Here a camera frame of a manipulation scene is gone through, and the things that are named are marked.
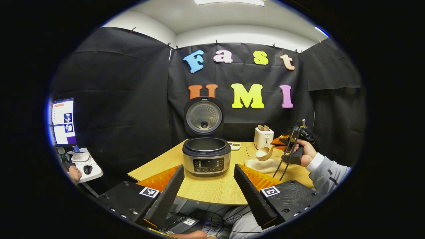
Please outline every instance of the rice cooker lid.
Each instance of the rice cooker lid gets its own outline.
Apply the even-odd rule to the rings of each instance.
[[[222,103],[214,97],[195,97],[184,108],[184,127],[192,137],[215,136],[223,129]]]

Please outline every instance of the white towel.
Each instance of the white towel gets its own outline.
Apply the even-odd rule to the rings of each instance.
[[[275,172],[278,165],[279,163],[274,159],[268,159],[266,161],[260,161],[258,159],[245,160],[245,166],[265,174]]]

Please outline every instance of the computer mouse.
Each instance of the computer mouse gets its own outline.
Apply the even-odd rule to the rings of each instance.
[[[84,171],[85,174],[90,174],[92,169],[93,169],[93,167],[90,166],[90,165],[86,165],[86,166],[83,167],[83,171]]]

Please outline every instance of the white desk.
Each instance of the white desk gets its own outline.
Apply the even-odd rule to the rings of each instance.
[[[80,152],[89,153],[86,148],[81,148]],[[82,183],[82,182],[87,182],[93,179],[97,179],[103,175],[102,169],[100,169],[100,167],[97,165],[96,161],[94,161],[92,156],[90,156],[90,159],[86,162],[73,162],[73,163],[75,163],[75,166],[77,167],[78,170],[81,171],[81,174],[82,174],[80,180],[77,183]],[[93,167],[90,174],[84,173],[84,166],[86,165],[91,165]]]

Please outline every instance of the computer monitor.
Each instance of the computer monitor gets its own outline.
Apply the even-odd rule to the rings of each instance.
[[[74,98],[56,100],[51,108],[54,140],[58,147],[76,146]]]

